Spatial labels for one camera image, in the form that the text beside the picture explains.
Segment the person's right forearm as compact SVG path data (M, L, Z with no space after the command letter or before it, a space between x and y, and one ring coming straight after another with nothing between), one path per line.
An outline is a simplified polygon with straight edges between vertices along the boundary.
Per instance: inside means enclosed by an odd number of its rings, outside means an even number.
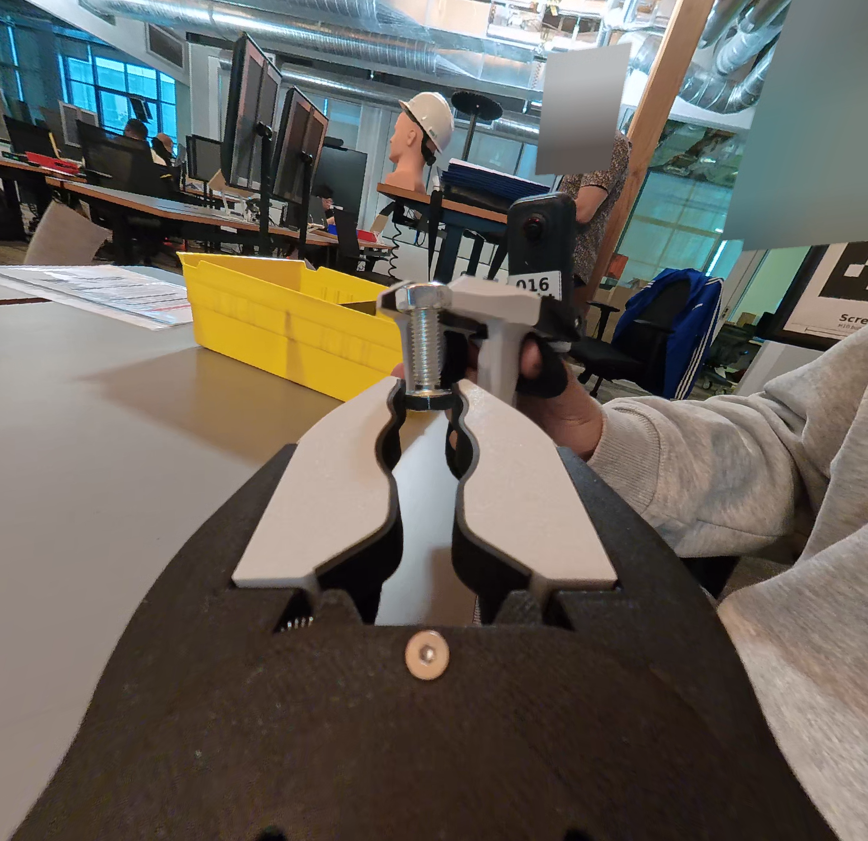
M752 554L807 531L803 560L866 560L863 329L749 396L602 406L590 466L682 557Z

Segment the silver hex nut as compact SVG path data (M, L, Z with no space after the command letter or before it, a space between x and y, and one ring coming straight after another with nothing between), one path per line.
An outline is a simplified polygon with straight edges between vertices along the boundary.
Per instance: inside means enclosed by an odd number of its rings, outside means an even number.
M452 291L436 282L405 283L395 287L390 307L401 314L415 311L440 311L452 305Z

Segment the grey desk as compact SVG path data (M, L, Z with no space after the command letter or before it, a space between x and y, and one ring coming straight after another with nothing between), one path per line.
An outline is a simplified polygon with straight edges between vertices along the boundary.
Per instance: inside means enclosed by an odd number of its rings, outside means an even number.
M1 833L75 737L171 558L339 401L54 301L2 302Z

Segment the silver bolt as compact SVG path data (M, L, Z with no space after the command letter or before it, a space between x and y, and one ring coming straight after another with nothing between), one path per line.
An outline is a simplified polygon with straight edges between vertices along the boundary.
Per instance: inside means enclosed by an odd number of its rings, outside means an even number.
M396 316L404 362L405 401L414 412L444 412L452 392L442 387L443 331L440 311L417 308Z

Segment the blue striped jacket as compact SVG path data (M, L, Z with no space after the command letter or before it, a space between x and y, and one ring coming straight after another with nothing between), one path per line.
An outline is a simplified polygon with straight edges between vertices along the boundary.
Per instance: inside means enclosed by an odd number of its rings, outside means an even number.
M658 397L668 400L685 399L707 358L713 330L722 308L721 278L706 276L699 270L667 268L655 277L625 305L613 331L613 339L622 336L629 322L637 319L664 287L689 287L683 310L675 317L674 331L667 340L666 368Z

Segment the yellow plastic bin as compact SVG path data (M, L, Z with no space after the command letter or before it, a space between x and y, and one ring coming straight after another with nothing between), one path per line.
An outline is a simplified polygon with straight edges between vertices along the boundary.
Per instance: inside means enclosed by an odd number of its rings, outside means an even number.
M402 359L396 323L376 309L383 287L298 260L179 255L199 346L339 401Z

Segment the long wooden desk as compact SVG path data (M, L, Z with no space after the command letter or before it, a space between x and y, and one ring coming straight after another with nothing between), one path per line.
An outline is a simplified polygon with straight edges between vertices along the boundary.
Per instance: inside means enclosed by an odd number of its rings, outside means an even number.
M126 213L135 212L137 215L160 218L186 225L208 226L221 230L230 230L229 238L226 239L227 241L237 240L239 243L258 245L258 239L260 238L258 223L225 215L212 208L200 207L155 196L133 194L86 183L77 183L72 181L69 176L57 177L48 175L45 180L50 187L67 191L71 195L83 198L88 202L98 202L103 206L119 207ZM298 228L270 226L268 228L268 235L276 247L278 240L283 243L289 241L297 243L299 230ZM338 238L327 232L308 229L307 245L337 247ZM363 253L376 252L387 254L394 250L394 245L391 242L365 241L362 239L359 239L359 247Z
M1 157L1 168L5 170L14 169L22 173L38 174L48 183L52 183L55 186L59 186L60 183L87 183L86 176L83 174L67 173L62 170L21 162L5 156Z

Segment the black office chair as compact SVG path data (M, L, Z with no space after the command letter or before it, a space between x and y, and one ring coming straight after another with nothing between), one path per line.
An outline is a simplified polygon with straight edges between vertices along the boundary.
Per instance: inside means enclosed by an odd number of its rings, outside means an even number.
M732 391L752 361L751 344L756 326L725 322L715 336L700 374L700 389L712 393Z
M675 317L689 296L689 287L664 287L637 319L629 322L622 336L613 342L602 340L609 317L615 312L613 305L592 301L590 305L600 311L600 320L594 338L582 337L574 343L570 357L583 364L579 374L581 384L596 377L591 390L595 397L605 380L627 380L642 390L659 395L666 368L667 340L673 333Z

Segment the large silver ventilation duct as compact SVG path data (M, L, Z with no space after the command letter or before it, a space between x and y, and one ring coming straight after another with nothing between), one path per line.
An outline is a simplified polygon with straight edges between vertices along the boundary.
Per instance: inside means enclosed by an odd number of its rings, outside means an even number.
M161 24L212 38L252 35L281 51L390 67L462 66L477 58L527 64L542 34L496 24L473 0L78 0L94 14Z

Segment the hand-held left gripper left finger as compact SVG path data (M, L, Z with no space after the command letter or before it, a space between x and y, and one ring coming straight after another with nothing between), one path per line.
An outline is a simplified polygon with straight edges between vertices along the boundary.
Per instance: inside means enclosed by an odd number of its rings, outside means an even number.
M385 378L302 436L233 571L237 588L342 590L373 625L401 564L404 530L394 468L406 383Z

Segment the medium black monitor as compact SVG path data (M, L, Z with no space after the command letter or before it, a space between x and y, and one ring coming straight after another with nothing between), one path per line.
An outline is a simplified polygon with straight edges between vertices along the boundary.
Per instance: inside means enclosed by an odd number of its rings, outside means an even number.
M366 153L324 146L313 176L311 195L331 199L334 205L353 214L359 226L366 167Z

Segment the black framed tag poster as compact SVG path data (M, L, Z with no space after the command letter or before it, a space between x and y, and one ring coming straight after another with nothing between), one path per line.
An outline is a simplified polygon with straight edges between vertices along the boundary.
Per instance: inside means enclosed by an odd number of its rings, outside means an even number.
M867 325L867 243L812 247L779 307L776 338L827 349Z

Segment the black round floor lamp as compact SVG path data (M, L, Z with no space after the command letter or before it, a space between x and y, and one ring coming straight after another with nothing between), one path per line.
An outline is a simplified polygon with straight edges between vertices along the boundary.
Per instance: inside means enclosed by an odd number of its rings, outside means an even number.
M504 110L496 100L473 90L456 90L451 95L450 101L457 113L469 118L461 155L461 160L468 162L477 123L495 122L503 116Z

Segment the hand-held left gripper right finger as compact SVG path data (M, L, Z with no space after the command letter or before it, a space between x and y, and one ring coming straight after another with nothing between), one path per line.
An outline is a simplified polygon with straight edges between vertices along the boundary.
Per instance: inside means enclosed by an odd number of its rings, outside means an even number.
M515 591L545 611L559 591L615 590L613 563L552 439L472 381L454 391L451 561L481 622L493 623Z

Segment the blue-legged standing desk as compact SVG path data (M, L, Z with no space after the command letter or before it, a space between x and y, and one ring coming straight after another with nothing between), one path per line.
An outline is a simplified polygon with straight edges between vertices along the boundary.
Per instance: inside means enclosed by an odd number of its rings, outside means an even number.
M483 247L492 245L493 252L486 278L494 280L507 261L507 216L483 207L475 207L443 197L397 188L386 183L377 185L377 192L390 199L392 221L425 236L429 278L448 283L455 277L455 268L462 239L473 240L470 261L465 272L474 276L482 260Z

